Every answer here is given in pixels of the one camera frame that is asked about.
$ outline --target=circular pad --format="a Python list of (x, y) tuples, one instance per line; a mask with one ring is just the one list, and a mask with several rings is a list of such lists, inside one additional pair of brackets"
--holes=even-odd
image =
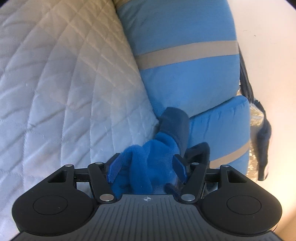
[(41, 197), (33, 204), (34, 210), (43, 215), (58, 214), (64, 211), (67, 206), (68, 201), (63, 197), (56, 195)]
[(240, 195), (228, 199), (227, 207), (234, 213), (251, 215), (260, 210), (261, 203), (254, 197)]

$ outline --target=black fabric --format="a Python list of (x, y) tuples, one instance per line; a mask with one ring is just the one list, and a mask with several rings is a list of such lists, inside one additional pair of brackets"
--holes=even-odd
[(208, 143), (199, 143), (186, 150), (184, 159), (188, 163), (198, 162), (210, 168), (210, 146)]
[(177, 143), (180, 156), (184, 156), (188, 145), (189, 117), (174, 107), (168, 107), (159, 117), (159, 132), (171, 136)]
[(4, 3), (6, 3), (8, 0), (0, 0), (0, 7), (3, 6)]
[(239, 49), (239, 60), (240, 60), (240, 87), (241, 93), (245, 96), (249, 103), (254, 104), (262, 113), (264, 114), (263, 126), (261, 130), (257, 134), (257, 147), (258, 147), (258, 180), (263, 181), (267, 178), (268, 173), (265, 172), (266, 166), (268, 164), (268, 148), (269, 148), (269, 140), (271, 137), (271, 125), (266, 117), (265, 109), (262, 104), (254, 98), (254, 93), (252, 86), (249, 82), (249, 77), (247, 74), (246, 65), (244, 63), (244, 59)]
[(288, 0), (288, 3), (290, 3), (296, 9), (296, 0)]

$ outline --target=dark navy fabric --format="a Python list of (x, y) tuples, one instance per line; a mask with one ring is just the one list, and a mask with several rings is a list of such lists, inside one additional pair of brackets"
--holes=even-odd
[[(227, 0), (130, 0), (117, 13), (135, 56), (237, 39)], [(239, 55), (159, 66), (140, 74), (156, 116), (172, 106), (191, 117), (236, 95)]]
[(116, 165), (121, 164), (121, 170), (111, 187), (117, 197), (123, 193), (164, 194), (166, 183), (175, 184), (172, 159), (173, 155), (180, 154), (178, 146), (182, 148), (181, 152), (185, 152), (189, 118), (181, 110), (168, 108), (160, 119), (162, 132), (142, 147), (128, 147), (116, 159)]
[(0, 0), (0, 7), (2, 7), (4, 5), (4, 3), (6, 3), (8, 0)]
[[(210, 146), (210, 161), (228, 155), (250, 139), (250, 106), (244, 96), (229, 101), (190, 118), (188, 147), (201, 142)], [(243, 174), (247, 172), (249, 154), (232, 162)]]
[(188, 145), (189, 117), (180, 109), (168, 107), (159, 117), (159, 132), (171, 136), (177, 143), (180, 156), (184, 156)]

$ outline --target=blue fleece cloth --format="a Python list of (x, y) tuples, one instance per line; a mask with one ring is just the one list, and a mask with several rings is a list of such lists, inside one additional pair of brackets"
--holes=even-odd
[(122, 168), (111, 186), (112, 191), (117, 197), (123, 193), (163, 194), (166, 183), (175, 184), (172, 158), (179, 153), (174, 139), (162, 132), (142, 147), (128, 147), (118, 157)]
[(159, 132), (155, 138), (142, 147), (126, 148), (114, 161), (115, 165), (121, 166), (111, 185), (116, 197), (122, 194), (164, 194), (165, 184), (176, 183), (172, 159), (175, 154), (184, 155), (188, 137), (189, 117), (180, 109), (168, 107), (159, 119)]

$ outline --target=blue cushion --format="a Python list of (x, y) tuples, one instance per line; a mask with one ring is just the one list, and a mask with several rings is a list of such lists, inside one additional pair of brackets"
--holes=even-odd
[[(235, 152), (250, 139), (250, 106), (244, 96), (229, 101), (190, 119), (189, 145), (201, 142), (210, 146), (210, 161)], [(231, 165), (247, 173), (249, 152), (233, 160)]]
[[(117, 9), (133, 54), (236, 40), (227, 0), (130, 0)], [(239, 56), (218, 56), (140, 69), (156, 116), (166, 107), (189, 117), (235, 96)]]

